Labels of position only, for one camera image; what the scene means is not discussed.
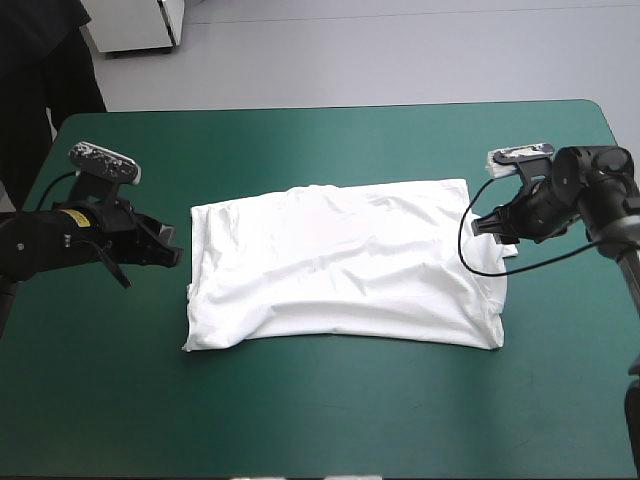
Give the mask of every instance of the white cloth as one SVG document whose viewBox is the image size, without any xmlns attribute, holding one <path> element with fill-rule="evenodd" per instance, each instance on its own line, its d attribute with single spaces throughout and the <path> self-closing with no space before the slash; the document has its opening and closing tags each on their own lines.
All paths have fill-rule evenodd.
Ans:
<svg viewBox="0 0 640 480">
<path fill-rule="evenodd" d="M 296 187 L 191 209 L 184 349 L 340 333 L 502 346 L 506 277 L 469 273 L 464 180 Z M 463 231 L 467 262 L 504 270 L 513 247 Z"/>
</svg>

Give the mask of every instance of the black pants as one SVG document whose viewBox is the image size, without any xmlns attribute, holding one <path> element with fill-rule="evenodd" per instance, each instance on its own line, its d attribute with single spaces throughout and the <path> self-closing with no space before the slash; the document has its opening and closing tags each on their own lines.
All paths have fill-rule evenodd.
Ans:
<svg viewBox="0 0 640 480">
<path fill-rule="evenodd" d="M 38 64 L 0 79 L 0 180 L 18 210 L 51 148 L 46 107 L 56 130 L 74 113 L 106 111 L 80 30 Z"/>
</svg>

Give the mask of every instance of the green table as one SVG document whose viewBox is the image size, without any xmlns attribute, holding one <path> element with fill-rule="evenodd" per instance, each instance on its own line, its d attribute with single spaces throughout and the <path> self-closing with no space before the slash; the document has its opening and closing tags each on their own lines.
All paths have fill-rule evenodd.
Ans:
<svg viewBox="0 0 640 480">
<path fill-rule="evenodd" d="M 0 474 L 632 476 L 623 397 L 640 324 L 596 253 L 509 280 L 498 351 L 380 338 L 251 340 L 184 353 L 189 207 L 284 190 L 464 177 L 486 152 L 614 138 L 583 100 L 72 117 L 30 198 L 79 140 L 143 166 L 122 195 L 178 229 L 183 263 L 101 265 L 21 287 L 0 341 Z M 517 179 L 477 212 L 508 201 Z M 51 199 L 62 199 L 69 184 Z M 516 267 L 573 249 L 581 226 Z"/>
</svg>

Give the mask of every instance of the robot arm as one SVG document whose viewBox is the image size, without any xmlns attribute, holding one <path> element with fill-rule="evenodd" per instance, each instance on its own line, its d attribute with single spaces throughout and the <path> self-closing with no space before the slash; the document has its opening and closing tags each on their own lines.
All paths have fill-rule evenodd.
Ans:
<svg viewBox="0 0 640 480">
<path fill-rule="evenodd" d="M 489 152 L 488 167 L 494 176 L 518 173 L 523 185 L 509 203 L 474 220 L 474 234 L 493 233 L 505 244 L 520 238 L 539 243 L 564 234 L 581 218 L 589 241 L 622 270 L 640 313 L 640 192 L 630 153 L 614 145 L 562 148 L 553 162 L 552 154 L 547 144 Z M 629 373 L 640 375 L 640 357 Z M 638 380 L 627 390 L 625 413 L 640 476 Z"/>
<path fill-rule="evenodd" d="M 69 152 L 77 169 L 66 201 L 49 211 L 0 214 L 0 336 L 18 281 L 38 272 L 101 261 L 127 288 L 119 264 L 176 266 L 175 228 L 136 213 L 117 196 L 136 185 L 141 169 L 130 158 L 87 142 Z"/>
</svg>

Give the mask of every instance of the cable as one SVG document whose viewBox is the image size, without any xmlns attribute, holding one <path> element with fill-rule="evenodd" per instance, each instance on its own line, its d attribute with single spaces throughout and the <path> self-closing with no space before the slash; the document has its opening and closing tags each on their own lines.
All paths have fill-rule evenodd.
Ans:
<svg viewBox="0 0 640 480">
<path fill-rule="evenodd" d="M 36 206 L 36 212 L 40 211 L 40 209 L 42 208 L 42 205 L 44 204 L 45 199 L 47 198 L 47 195 L 49 195 L 49 192 L 51 191 L 51 189 L 55 186 L 56 183 L 58 183 L 60 180 L 64 180 L 67 177 L 71 177 L 73 175 L 75 175 L 76 172 L 67 172 L 64 175 L 60 175 L 58 178 L 55 178 L 54 180 L 51 181 L 51 183 L 49 184 L 49 186 L 46 188 L 46 190 L 44 191 L 44 193 L 42 194 L 42 196 L 40 197 L 40 201 L 38 202 L 38 205 Z"/>
<path fill-rule="evenodd" d="M 462 262 L 462 265 L 464 265 L 464 268 L 466 268 L 467 270 L 469 270 L 471 273 L 475 273 L 476 275 L 480 275 L 482 277 L 506 277 L 507 275 L 514 275 L 516 273 L 522 273 L 522 272 L 528 272 L 529 270 L 534 270 L 536 268 L 540 268 L 540 267 L 544 267 L 545 265 L 550 265 L 552 263 L 556 263 L 559 262 L 560 260 L 566 260 L 567 258 L 571 258 L 575 255 L 578 255 L 582 252 L 586 252 L 587 250 L 590 250 L 592 248 L 598 247 L 600 245 L 606 245 L 606 244 L 625 244 L 625 245 L 629 245 L 630 247 L 633 247 L 634 249 L 638 249 L 638 246 L 632 242 L 626 242 L 623 240 L 620 241 L 616 241 L 616 240 L 601 240 L 601 241 L 597 241 L 597 242 L 592 242 L 588 245 L 583 245 L 580 248 L 576 248 L 575 250 L 572 250 L 568 253 L 565 253 L 563 255 L 559 255 L 557 257 L 552 257 L 549 258 L 548 260 L 543 260 L 542 262 L 538 262 L 538 263 L 533 263 L 531 265 L 527 265 L 526 267 L 521 267 L 521 268 L 516 268 L 514 270 L 507 270 L 505 272 L 500 272 L 500 273 L 488 273 L 488 272 L 481 272 L 479 270 L 474 269 L 473 267 L 470 267 L 469 264 L 467 264 L 467 262 L 464 260 L 464 256 L 462 255 L 462 228 L 464 227 L 464 221 L 467 217 L 467 214 L 469 213 L 469 211 L 471 210 L 471 208 L 473 207 L 473 205 L 476 203 L 476 201 L 478 200 L 478 198 L 480 197 L 480 194 L 491 184 L 493 183 L 493 178 L 488 180 L 487 182 L 485 182 L 484 185 L 482 185 L 482 187 L 480 187 L 480 190 L 478 190 L 478 193 L 476 193 L 476 195 L 473 197 L 473 199 L 471 200 L 471 203 L 469 203 L 469 206 L 467 207 L 467 209 L 464 211 L 464 213 L 462 214 L 462 218 L 460 219 L 460 226 L 458 228 L 458 258 L 460 259 L 460 262 Z"/>
</svg>

